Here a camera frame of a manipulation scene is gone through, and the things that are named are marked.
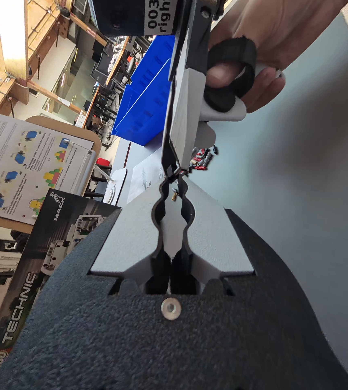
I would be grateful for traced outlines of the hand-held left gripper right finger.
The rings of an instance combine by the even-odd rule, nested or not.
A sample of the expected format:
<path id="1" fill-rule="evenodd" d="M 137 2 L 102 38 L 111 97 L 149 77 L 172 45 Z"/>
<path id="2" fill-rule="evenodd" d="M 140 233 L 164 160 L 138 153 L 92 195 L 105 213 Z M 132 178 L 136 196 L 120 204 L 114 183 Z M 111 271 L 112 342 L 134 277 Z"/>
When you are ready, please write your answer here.
<path id="1" fill-rule="evenodd" d="M 201 287 L 213 279 L 253 274 L 226 209 L 188 177 L 178 184 L 183 222 L 174 256 L 174 286 Z"/>

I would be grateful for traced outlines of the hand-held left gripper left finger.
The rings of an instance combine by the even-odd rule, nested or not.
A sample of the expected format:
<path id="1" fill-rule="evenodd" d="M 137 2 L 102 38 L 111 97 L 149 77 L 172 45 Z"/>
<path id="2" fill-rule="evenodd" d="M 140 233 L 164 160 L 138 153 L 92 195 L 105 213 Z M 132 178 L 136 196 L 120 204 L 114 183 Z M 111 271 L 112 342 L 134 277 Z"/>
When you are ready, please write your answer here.
<path id="1" fill-rule="evenodd" d="M 151 278 L 168 279 L 169 257 L 161 228 L 167 195 L 167 180 L 159 180 L 122 208 L 91 274 L 133 279 L 137 285 Z"/>

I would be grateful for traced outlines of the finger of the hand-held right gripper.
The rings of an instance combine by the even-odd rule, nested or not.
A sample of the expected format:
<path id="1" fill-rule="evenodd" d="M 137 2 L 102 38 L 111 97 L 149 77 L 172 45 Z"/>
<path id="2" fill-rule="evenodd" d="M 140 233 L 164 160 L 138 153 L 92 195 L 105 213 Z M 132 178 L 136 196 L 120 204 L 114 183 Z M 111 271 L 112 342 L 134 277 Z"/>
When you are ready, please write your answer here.
<path id="1" fill-rule="evenodd" d="M 186 144 L 186 108 L 185 108 L 185 84 L 186 84 L 186 56 L 187 56 L 187 33 L 180 43 L 176 39 L 175 54 L 179 55 L 177 65 L 172 58 L 172 71 L 170 93 L 167 102 L 165 117 L 165 129 L 162 141 L 162 167 L 164 173 L 169 165 L 174 164 L 183 167 L 184 149 Z"/>
<path id="2" fill-rule="evenodd" d="M 178 67 L 175 79 L 170 140 L 181 170 L 187 170 L 194 149 L 206 76 Z"/>

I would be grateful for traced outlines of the grey lego axle black bush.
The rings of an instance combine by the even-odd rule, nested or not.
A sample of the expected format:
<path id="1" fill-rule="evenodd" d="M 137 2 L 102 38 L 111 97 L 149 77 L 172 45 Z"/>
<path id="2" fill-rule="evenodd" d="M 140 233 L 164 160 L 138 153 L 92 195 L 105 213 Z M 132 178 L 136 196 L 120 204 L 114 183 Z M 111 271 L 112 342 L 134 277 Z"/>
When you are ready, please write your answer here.
<path id="1" fill-rule="evenodd" d="M 174 164 L 169 165 L 165 172 L 167 181 L 170 183 L 179 181 L 180 178 L 184 176 L 188 177 L 189 175 L 189 169 L 182 169 L 181 167 L 178 167 Z"/>

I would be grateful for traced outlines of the pile of small lego pins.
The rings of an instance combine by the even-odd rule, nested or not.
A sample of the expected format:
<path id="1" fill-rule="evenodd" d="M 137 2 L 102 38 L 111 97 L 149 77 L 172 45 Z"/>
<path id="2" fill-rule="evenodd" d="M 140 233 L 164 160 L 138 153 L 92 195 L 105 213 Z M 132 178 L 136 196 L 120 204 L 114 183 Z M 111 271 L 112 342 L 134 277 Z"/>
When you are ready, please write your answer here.
<path id="1" fill-rule="evenodd" d="M 211 162 L 219 155 L 219 149 L 216 145 L 209 148 L 201 148 L 192 157 L 188 173 L 191 174 L 193 171 L 206 171 L 208 170 Z"/>

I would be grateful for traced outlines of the black lego set box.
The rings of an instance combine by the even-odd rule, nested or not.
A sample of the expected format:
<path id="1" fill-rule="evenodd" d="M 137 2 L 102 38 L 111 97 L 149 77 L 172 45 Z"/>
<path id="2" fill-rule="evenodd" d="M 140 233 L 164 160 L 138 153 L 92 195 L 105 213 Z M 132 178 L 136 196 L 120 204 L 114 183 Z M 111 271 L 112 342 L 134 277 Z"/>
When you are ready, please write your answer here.
<path id="1" fill-rule="evenodd" d="M 0 368 L 49 277 L 119 207 L 49 190 L 0 307 Z"/>

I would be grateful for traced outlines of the person's right hand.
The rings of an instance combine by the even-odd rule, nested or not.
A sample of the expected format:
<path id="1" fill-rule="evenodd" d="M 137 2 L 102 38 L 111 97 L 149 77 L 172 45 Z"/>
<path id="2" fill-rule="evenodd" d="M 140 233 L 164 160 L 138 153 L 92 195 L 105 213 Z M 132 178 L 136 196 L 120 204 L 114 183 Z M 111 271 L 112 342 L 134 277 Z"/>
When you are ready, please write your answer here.
<path id="1" fill-rule="evenodd" d="M 284 88 L 276 77 L 294 62 L 337 17 L 348 0 L 239 0 L 210 33 L 209 49 L 230 38 L 245 36 L 266 67 L 243 96 L 247 113 L 272 101 Z"/>

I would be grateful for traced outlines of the white instruction booklet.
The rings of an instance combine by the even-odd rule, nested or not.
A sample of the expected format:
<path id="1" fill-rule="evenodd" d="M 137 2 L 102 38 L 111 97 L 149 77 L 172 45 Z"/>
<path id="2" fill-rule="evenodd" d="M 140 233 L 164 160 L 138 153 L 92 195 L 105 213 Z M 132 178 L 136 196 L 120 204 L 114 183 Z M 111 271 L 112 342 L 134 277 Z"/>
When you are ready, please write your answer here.
<path id="1" fill-rule="evenodd" d="M 165 174 L 161 162 L 162 147 L 133 168 L 127 203 L 156 184 Z"/>

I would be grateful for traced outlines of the blue storage bin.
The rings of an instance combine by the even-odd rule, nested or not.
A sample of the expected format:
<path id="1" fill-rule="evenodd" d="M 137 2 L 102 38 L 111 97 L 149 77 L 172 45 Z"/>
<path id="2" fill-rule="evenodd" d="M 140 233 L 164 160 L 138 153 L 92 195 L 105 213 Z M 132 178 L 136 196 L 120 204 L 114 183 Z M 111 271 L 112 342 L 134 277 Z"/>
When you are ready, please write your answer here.
<path id="1" fill-rule="evenodd" d="M 125 86 L 112 135 L 148 144 L 164 130 L 175 36 L 157 36 Z"/>

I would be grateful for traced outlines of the cluttered background workbenches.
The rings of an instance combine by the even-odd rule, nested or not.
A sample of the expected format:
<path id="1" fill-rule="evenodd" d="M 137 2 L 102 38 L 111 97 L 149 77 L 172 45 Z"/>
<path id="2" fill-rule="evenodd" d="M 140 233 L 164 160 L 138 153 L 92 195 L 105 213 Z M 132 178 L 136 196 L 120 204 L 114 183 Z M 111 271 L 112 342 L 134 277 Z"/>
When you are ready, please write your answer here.
<path id="1" fill-rule="evenodd" d="M 153 37 L 119 36 L 109 39 L 106 46 L 94 44 L 92 96 L 74 124 L 98 135 L 106 150 L 113 143 L 112 130 L 125 88 L 152 41 Z"/>

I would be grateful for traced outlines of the white rounded board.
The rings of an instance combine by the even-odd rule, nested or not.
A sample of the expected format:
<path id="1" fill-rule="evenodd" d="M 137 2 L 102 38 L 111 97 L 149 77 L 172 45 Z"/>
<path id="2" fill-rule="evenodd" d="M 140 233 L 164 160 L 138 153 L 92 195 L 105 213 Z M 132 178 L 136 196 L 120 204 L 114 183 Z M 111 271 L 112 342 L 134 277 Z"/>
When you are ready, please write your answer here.
<path id="1" fill-rule="evenodd" d="M 104 192 L 103 203 L 117 206 L 127 173 L 127 168 L 118 169 L 112 173 L 112 180 L 107 183 Z"/>

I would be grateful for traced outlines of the red stool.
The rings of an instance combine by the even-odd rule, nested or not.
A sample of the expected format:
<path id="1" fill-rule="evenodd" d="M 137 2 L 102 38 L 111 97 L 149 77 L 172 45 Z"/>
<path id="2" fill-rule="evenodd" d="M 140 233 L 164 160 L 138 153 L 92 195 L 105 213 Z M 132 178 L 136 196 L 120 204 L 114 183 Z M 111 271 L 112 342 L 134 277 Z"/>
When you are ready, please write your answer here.
<path id="1" fill-rule="evenodd" d="M 90 176 L 90 182 L 95 185 L 94 188 L 90 188 L 92 184 L 89 184 L 89 189 L 91 193 L 95 194 L 95 197 L 103 198 L 108 183 L 113 181 L 110 177 L 111 170 L 112 165 L 109 160 L 104 158 L 97 159 Z"/>

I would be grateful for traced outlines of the wooden clipboard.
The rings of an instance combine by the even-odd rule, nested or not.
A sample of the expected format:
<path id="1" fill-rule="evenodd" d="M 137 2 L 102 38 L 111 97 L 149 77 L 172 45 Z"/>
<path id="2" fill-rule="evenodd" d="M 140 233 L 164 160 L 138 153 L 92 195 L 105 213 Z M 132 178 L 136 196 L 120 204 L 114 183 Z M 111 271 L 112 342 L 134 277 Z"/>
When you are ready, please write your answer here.
<path id="1" fill-rule="evenodd" d="M 98 135 L 93 132 L 73 126 L 67 122 L 61 122 L 52 118 L 48 118 L 45 116 L 35 115 L 25 120 L 30 124 L 35 124 L 44 128 L 52 129 L 53 131 L 57 131 L 60 133 L 67 134 L 69 136 L 77 137 L 80 139 L 84 139 L 90 142 L 93 142 L 91 150 L 95 152 L 96 158 L 101 151 L 101 141 Z M 17 230 L 23 233 L 31 233 L 33 229 L 33 225 L 14 221 L 11 219 L 0 217 L 0 227 Z"/>

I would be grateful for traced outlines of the printed instruction sheet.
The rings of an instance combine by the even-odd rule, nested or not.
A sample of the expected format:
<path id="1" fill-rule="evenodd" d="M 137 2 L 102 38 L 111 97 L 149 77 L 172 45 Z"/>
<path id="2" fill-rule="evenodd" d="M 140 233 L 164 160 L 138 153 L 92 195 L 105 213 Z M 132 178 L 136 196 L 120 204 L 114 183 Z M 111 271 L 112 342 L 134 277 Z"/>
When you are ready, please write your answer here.
<path id="1" fill-rule="evenodd" d="M 0 217 L 33 225 L 48 192 L 81 195 L 93 142 L 0 114 Z"/>

